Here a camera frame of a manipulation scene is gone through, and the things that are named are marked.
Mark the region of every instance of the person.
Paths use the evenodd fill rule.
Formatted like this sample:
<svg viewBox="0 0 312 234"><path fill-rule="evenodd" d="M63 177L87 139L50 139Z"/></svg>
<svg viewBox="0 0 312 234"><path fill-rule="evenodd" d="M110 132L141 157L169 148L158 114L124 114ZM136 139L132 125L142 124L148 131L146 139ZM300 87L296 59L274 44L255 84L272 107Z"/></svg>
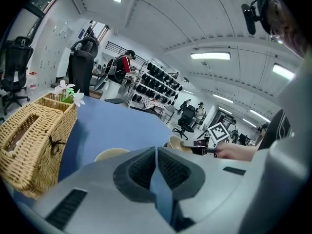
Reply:
<svg viewBox="0 0 312 234"><path fill-rule="evenodd" d="M257 0L260 22L264 30L276 41L282 42L300 58L310 50L308 41L301 33L288 7L282 0ZM216 147L218 158L251 161L257 150L270 148L276 140L292 134L290 123L283 110L280 110L268 126L261 129L262 141L255 147L233 143L219 143Z"/></svg>
<svg viewBox="0 0 312 234"><path fill-rule="evenodd" d="M191 99L188 99L185 102L183 102L182 105L180 106L180 109L178 110L177 114L179 115L181 113L181 111L183 111L183 109L185 107L188 107L190 104L191 104Z"/></svg>
<svg viewBox="0 0 312 234"><path fill-rule="evenodd" d="M232 143L237 143L238 140L238 130L237 130L237 126L236 126L236 119L233 119L229 128L228 128L228 132L230 134L230 138L232 140Z"/></svg>
<svg viewBox="0 0 312 234"><path fill-rule="evenodd" d="M134 73L130 65L130 61L133 58L135 59L135 52L128 50L124 55L109 61L106 68L108 80L102 89L103 95L101 100L113 99L117 96L126 73Z"/></svg>
<svg viewBox="0 0 312 234"><path fill-rule="evenodd" d="M196 109L196 123L199 124L200 121L203 119L204 115L206 115L206 109L204 108L204 103L201 102L199 107Z"/></svg>

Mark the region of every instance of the black cap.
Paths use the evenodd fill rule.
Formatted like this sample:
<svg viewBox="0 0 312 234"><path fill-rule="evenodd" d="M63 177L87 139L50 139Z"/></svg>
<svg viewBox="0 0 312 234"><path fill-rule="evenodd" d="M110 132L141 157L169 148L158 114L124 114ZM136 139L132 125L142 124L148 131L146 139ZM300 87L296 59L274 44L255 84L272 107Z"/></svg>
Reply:
<svg viewBox="0 0 312 234"><path fill-rule="evenodd" d="M125 53L125 55L127 56L127 55L130 55L130 54L131 54L132 57L135 57L135 55L136 55L135 52L134 52L133 50L130 50L130 49L129 49L129 50Z"/></svg>
<svg viewBox="0 0 312 234"><path fill-rule="evenodd" d="M270 34L271 28L267 22L267 17L266 17L267 11L269 8L269 0L257 0L257 7L260 13L260 22L262 24L262 27L268 34Z"/></svg>

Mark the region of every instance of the shelf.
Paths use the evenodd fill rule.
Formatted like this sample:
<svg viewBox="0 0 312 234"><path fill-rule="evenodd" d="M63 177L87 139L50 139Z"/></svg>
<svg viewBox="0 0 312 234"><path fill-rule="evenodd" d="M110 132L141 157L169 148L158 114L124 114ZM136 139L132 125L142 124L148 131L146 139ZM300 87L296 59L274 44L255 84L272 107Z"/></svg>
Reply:
<svg viewBox="0 0 312 234"><path fill-rule="evenodd" d="M159 68L161 71L163 71L166 75L169 75L166 71L164 71L161 67L159 67L158 65L155 65L155 64L153 64L154 66L156 66L157 68Z"/></svg>
<svg viewBox="0 0 312 234"><path fill-rule="evenodd" d="M152 89L152 88L150 88L150 87L148 87L148 86L146 86L146 85L144 85L144 84L142 84L142 83L139 83L138 86L139 86L139 85L142 85L142 86L144 86L144 87L146 87L146 88L148 88L148 89L150 89L150 90L153 90L155 93L158 93L158 94L160 94L161 96L164 96L164 97L166 97L166 98L168 98L168 99L171 100L170 97L165 96L165 95L163 95L162 93L160 93L160 92L158 92L158 91L156 91L156 90L154 90L154 89Z"/></svg>
<svg viewBox="0 0 312 234"><path fill-rule="evenodd" d="M162 81L158 80L157 78L155 78L154 76L148 74L148 73L145 73L147 74L148 76L154 78L155 80L159 81L161 84L164 84L166 87L170 88L171 90L173 90L174 92L176 92L176 90L174 90L172 87L169 87L167 84L163 83Z"/></svg>
<svg viewBox="0 0 312 234"><path fill-rule="evenodd" d="M137 91L135 91L134 92L134 94L132 95L132 97L135 95L135 94L138 94L138 95L140 95L140 96L142 96L142 97L145 97L145 98L151 98L151 97L148 97L148 96L146 96L146 95L144 95L144 94L141 94L141 93L139 93L139 92L137 92ZM162 103L162 102L160 102L159 100L157 100L157 102L159 102L160 104L163 104L164 106L169 106L169 105L166 105L166 103Z"/></svg>

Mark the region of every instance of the paper cup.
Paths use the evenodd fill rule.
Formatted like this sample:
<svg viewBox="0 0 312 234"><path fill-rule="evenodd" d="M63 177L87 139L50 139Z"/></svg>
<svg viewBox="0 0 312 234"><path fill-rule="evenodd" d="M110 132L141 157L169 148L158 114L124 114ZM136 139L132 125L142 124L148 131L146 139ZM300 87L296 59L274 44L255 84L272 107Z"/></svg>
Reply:
<svg viewBox="0 0 312 234"><path fill-rule="evenodd" d="M121 154L125 154L125 153L128 153L129 150L126 150L126 149L122 149L122 148L111 148L111 149L107 149L103 152L101 152L97 157L96 159L94 160L95 161L99 161L99 160L104 160L104 159L108 159L108 158L112 158L112 157L116 157L118 155L121 155Z"/></svg>
<svg viewBox="0 0 312 234"><path fill-rule="evenodd" d="M171 135L169 138L169 145L172 149L178 149L180 151L191 153L192 149L188 148L188 147L181 146L181 141L183 141L183 139L181 139L180 137L178 137L176 135Z"/></svg>

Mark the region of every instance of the human hand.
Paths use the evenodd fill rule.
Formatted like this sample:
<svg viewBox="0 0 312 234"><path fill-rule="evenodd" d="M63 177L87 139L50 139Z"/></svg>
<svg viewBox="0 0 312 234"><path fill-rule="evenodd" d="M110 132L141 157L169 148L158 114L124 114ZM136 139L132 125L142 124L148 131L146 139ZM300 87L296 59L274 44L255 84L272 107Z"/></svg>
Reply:
<svg viewBox="0 0 312 234"><path fill-rule="evenodd" d="M256 149L254 147L241 146L233 143L219 142L215 152L218 158L251 161Z"/></svg>

